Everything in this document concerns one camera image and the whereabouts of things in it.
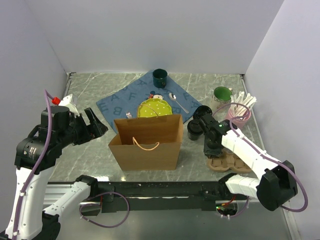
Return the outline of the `dark translucent takeout cup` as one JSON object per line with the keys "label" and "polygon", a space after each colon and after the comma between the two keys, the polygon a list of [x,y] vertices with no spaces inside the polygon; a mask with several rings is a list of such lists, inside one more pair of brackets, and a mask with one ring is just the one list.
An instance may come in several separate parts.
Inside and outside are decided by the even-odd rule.
{"label": "dark translucent takeout cup", "polygon": [[197,131],[197,132],[188,131],[187,136],[191,141],[196,141],[200,138],[202,134],[203,134],[202,131]]}

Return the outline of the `brown pulp cup carrier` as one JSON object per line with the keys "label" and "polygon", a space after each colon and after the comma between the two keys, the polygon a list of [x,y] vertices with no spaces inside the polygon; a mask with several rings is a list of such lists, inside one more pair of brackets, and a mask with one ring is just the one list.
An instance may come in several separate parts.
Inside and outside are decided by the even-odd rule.
{"label": "brown pulp cup carrier", "polygon": [[218,173],[230,170],[237,174],[248,174],[252,171],[243,160],[226,148],[222,150],[220,157],[209,158],[206,165],[210,170]]}

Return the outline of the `black cup lid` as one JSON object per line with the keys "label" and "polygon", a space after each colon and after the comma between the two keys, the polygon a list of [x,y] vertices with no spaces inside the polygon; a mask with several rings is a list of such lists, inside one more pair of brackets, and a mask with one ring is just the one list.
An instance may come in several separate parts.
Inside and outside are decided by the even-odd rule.
{"label": "black cup lid", "polygon": [[187,130],[192,135],[199,136],[199,135],[203,134],[203,130],[202,130],[200,124],[199,124],[199,120],[198,119],[191,120],[187,124]]}

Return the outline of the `brown paper bag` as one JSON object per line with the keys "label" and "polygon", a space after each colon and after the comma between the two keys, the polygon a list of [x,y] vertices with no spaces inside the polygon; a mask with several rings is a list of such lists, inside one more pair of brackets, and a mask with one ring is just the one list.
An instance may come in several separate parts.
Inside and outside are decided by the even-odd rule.
{"label": "brown paper bag", "polygon": [[108,144],[122,171],[175,170],[183,141],[183,117],[170,114],[114,120]]}

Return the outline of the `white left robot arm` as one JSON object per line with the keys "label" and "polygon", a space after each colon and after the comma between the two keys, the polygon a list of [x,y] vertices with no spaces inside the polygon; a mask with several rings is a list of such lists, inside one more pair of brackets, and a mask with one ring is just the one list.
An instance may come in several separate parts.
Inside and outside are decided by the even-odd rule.
{"label": "white left robot arm", "polygon": [[66,106],[47,107],[40,124],[17,145],[15,198],[9,224],[0,234],[2,240],[55,240],[63,215],[81,201],[98,197],[98,180],[81,175],[67,193],[43,208],[49,178],[63,149],[90,142],[108,131],[90,107],[84,111],[89,124]]}

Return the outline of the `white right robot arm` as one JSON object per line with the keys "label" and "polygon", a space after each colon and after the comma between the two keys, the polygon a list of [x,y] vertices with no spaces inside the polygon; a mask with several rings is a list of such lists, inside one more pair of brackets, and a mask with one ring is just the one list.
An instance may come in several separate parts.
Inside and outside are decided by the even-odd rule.
{"label": "white right robot arm", "polygon": [[293,177],[294,166],[289,161],[268,155],[250,141],[240,129],[229,120],[218,122],[211,114],[199,119],[206,145],[217,156],[223,149],[232,151],[256,175],[255,178],[233,175],[219,186],[219,195],[230,199],[235,194],[258,199],[269,211],[274,211],[298,193],[297,181]]}

